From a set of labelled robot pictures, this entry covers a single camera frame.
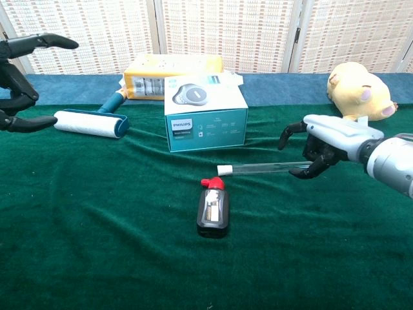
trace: white panel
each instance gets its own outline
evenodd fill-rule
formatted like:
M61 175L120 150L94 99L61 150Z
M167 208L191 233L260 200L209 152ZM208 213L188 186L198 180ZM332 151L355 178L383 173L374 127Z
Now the white panel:
M37 49L28 56L38 74L119 74L152 52L146 0L0 0L18 36L55 33L75 50Z
M219 54L236 72L281 71L294 0L162 4L169 54Z
M390 72L413 22L411 0L315 0L298 72L330 72L345 61Z

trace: yellow box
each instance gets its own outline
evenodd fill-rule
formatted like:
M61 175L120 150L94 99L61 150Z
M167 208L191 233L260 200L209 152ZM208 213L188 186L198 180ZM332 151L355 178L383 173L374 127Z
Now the yellow box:
M163 100L167 76L220 73L218 55L142 54L123 72L128 99Z

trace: green tablecloth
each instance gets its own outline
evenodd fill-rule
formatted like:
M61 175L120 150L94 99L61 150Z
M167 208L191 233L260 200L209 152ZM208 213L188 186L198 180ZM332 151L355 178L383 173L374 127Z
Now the green tablecloth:
M305 160L307 135L280 152L279 134L332 105L252 107L245 146L173 154L161 106L117 113L132 126L120 140L0 133L0 309L412 308L413 202L356 163L313 180L225 177L228 236L196 233L201 178ZM412 119L402 105L371 125L393 135Z

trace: red cap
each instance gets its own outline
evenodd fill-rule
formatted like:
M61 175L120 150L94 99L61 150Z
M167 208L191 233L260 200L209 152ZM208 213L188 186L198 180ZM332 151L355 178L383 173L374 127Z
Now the red cap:
M225 188L224 181L219 176L215 176L212 179L202 179L201 185L204 187L208 187L209 189L224 190Z

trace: philips logo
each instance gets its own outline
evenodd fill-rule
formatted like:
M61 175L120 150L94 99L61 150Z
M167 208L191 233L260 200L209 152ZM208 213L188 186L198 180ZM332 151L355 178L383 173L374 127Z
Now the philips logo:
M173 119L170 121L172 125L172 131L188 130L192 128L192 119Z

